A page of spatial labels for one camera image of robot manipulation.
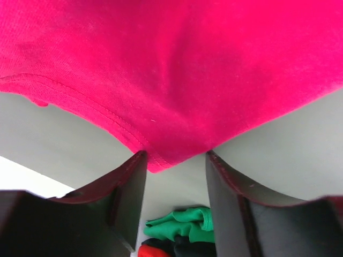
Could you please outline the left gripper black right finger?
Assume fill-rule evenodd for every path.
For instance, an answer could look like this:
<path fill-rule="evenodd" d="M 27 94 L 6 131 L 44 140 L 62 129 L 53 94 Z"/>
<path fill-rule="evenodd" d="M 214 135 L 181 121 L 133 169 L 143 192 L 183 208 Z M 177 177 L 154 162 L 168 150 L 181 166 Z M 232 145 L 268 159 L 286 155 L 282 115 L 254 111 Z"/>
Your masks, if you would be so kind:
<path fill-rule="evenodd" d="M 342 196 L 304 201 L 206 153 L 218 256 L 342 256 Z"/>

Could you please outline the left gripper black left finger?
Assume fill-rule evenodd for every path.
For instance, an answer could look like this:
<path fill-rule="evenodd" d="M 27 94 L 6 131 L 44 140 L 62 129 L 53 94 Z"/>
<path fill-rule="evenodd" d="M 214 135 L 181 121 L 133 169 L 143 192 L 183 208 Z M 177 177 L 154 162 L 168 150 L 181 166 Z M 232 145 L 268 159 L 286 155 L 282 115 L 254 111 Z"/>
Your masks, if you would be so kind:
<path fill-rule="evenodd" d="M 61 198 L 1 191 L 1 256 L 130 256 L 146 174 L 140 151 Z"/>

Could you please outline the red t shirt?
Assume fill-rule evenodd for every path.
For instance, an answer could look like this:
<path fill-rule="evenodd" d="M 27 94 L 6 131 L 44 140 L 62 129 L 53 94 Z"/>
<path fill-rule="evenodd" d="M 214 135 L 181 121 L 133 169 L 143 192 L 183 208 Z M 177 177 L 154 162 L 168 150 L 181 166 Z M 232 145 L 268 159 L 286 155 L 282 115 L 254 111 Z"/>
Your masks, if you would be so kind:
<path fill-rule="evenodd" d="M 342 87 L 342 1 L 1 1 L 1 91 L 159 172 Z"/>

